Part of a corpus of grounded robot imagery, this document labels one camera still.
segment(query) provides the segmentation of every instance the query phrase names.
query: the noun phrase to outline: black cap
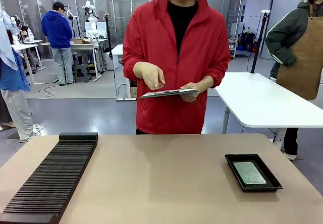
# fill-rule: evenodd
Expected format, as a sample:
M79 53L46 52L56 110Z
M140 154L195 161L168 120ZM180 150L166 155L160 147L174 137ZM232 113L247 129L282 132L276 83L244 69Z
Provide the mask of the black cap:
M55 3L53 4L52 9L53 9L54 11L58 11L58 10L59 10L59 8L61 8L63 11L66 11L66 10L65 10L65 6L64 6L64 4L63 4L62 2L57 1L57 2L55 2Z

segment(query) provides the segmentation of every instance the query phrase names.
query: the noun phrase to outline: clipboard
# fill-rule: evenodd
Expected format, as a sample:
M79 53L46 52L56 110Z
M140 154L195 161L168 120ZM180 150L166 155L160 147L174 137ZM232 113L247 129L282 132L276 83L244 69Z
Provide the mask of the clipboard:
M146 93L140 98L143 98L143 99L156 98L156 97L171 96L171 95L192 94L197 92L198 90L196 89L174 89L174 90L165 90L165 91Z

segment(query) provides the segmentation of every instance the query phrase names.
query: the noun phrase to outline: white sleeve stripe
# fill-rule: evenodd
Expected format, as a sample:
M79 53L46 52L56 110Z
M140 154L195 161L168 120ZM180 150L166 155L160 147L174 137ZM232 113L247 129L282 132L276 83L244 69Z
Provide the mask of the white sleeve stripe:
M268 34L279 24L279 23L281 23L282 22L282 20L283 19L285 19L290 13L292 13L294 10L296 10L296 9L293 9L293 10L291 10L289 13L287 13L279 22L277 22L268 32L267 32L267 35L266 35L266 37L268 37ZM280 61L275 55L273 55L273 54L271 54L270 52L269 52L269 55L276 61L276 62L278 62L278 63L280 63L280 64L283 64L283 62L282 61Z

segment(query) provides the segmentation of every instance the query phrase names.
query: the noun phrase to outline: man in red jacket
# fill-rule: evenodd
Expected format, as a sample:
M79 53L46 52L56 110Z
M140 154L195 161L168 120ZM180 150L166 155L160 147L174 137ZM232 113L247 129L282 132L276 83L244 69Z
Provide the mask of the man in red jacket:
M198 93L138 99L137 134L200 134L207 90L231 60L226 22L206 0L153 0L136 9L123 46L124 75L138 98L158 90Z

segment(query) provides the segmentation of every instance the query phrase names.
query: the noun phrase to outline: black tray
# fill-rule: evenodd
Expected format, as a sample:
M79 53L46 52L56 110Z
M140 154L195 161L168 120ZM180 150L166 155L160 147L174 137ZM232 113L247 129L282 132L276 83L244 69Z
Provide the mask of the black tray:
M276 192L283 188L258 154L227 154L225 157L243 192ZM235 162L252 162L265 179L266 184L245 184L234 166Z

